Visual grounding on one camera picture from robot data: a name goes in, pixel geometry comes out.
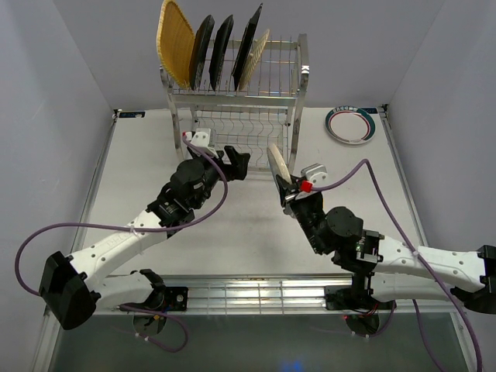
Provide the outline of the cream and blue round plate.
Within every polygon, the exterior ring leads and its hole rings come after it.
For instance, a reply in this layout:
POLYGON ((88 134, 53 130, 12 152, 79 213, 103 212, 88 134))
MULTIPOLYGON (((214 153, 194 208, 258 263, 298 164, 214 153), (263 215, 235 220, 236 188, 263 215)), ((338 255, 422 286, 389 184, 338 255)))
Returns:
POLYGON ((284 158, 275 143, 271 143, 267 147, 267 159, 274 181, 277 181, 277 176, 279 176, 282 180, 290 184, 291 175, 284 158))

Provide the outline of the white plate teal red rim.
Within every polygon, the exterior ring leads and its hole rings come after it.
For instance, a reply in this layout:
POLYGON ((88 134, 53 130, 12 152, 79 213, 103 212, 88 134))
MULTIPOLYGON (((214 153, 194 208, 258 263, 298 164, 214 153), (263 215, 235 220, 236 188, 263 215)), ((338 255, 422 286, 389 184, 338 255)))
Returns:
POLYGON ((331 109, 325 118, 325 129, 336 141, 351 146, 363 145, 374 138, 376 123, 373 115, 361 108, 342 105, 331 109))

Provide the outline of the beige floral square plate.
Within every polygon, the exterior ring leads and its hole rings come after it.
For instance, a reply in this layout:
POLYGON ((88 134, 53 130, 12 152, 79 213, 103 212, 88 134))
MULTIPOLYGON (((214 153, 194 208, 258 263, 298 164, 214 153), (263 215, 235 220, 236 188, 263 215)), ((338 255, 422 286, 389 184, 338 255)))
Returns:
POLYGON ((262 12, 263 4, 260 3, 257 10, 253 16, 249 19, 248 23, 243 32, 243 36, 238 48, 238 53, 236 55, 236 60, 232 69, 232 77, 234 83, 234 89, 237 91, 240 87, 241 75, 243 68, 245 67, 247 57, 250 52, 250 48, 253 42, 253 38, 257 29, 257 25, 260 19, 260 14, 262 12))

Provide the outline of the round woven bamboo plate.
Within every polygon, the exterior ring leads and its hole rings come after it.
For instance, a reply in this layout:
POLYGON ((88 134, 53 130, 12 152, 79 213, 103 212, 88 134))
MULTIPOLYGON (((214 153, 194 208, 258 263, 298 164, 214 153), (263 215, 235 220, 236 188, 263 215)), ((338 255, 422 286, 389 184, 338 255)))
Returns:
POLYGON ((245 66, 243 68, 239 80, 239 84, 238 84, 239 91, 242 91, 250 82, 253 72, 255 71, 257 64, 260 61, 260 58, 262 57, 264 48, 267 45, 269 36, 270 36, 270 29, 266 29, 259 39, 256 39, 252 42, 251 50, 246 59, 245 66))

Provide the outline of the black floral square plate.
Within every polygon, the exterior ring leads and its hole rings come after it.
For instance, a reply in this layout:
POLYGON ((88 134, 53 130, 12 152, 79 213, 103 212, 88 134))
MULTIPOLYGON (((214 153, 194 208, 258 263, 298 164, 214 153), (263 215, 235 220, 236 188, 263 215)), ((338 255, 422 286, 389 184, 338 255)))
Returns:
POLYGON ((233 15, 229 15, 219 27, 214 40, 210 66, 208 69, 210 86, 213 91, 217 91, 226 55, 229 38, 233 30, 233 15))
POLYGON ((195 34, 195 42, 189 64, 189 84, 192 91, 196 90, 200 85, 214 25, 215 20, 213 16, 207 15, 195 34))

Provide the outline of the square woven bamboo plate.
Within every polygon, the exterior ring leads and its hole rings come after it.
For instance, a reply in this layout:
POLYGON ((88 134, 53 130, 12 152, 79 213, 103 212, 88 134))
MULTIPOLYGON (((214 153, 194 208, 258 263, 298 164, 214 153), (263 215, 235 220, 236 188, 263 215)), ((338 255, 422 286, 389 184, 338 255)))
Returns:
POLYGON ((188 89, 190 84, 194 43, 193 29, 179 5, 175 1, 163 1, 157 27, 157 55, 164 70, 183 89, 188 89))

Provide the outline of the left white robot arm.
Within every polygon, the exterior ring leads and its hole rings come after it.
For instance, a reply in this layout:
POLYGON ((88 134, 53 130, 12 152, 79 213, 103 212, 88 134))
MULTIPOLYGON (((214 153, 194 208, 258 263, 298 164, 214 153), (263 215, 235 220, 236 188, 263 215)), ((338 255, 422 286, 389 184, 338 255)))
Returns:
POLYGON ((179 163, 157 198, 126 226, 116 226, 99 242, 70 255, 60 251, 46 259, 39 295, 65 330, 89 320, 99 308, 138 305, 162 309, 167 287, 151 269, 133 271, 119 280, 112 272, 182 229, 200 223, 195 218, 218 183, 242 181, 250 155, 233 146, 209 150, 188 144, 191 158, 179 163))

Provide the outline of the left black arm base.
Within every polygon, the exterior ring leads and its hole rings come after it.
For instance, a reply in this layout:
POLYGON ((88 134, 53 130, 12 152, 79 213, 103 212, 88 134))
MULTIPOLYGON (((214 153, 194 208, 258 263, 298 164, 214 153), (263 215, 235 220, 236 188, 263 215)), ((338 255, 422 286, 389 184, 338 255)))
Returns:
POLYGON ((155 288, 145 301, 145 308, 161 312, 184 312, 188 308, 188 292, 188 287, 155 288))

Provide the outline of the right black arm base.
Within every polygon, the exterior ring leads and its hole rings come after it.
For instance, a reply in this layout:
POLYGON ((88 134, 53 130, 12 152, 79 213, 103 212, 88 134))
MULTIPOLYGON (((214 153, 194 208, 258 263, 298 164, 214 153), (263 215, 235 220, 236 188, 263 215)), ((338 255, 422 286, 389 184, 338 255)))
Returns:
POLYGON ((350 310, 361 314, 376 310, 396 308, 394 301, 380 302, 372 298, 367 291, 354 294, 351 287, 324 287, 325 308, 327 310, 350 310))

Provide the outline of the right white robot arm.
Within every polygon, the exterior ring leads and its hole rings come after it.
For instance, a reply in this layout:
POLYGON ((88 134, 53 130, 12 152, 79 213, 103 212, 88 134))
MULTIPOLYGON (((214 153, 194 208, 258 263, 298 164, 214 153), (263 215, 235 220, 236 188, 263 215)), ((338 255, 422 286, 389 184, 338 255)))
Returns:
POLYGON ((281 207, 298 221, 311 248, 330 255, 338 267, 353 274, 345 298, 367 308, 373 302, 399 299, 458 300, 472 312, 495 313, 495 248, 452 251, 409 247, 377 231, 348 208, 325 212, 322 193, 307 177, 274 177, 281 207))

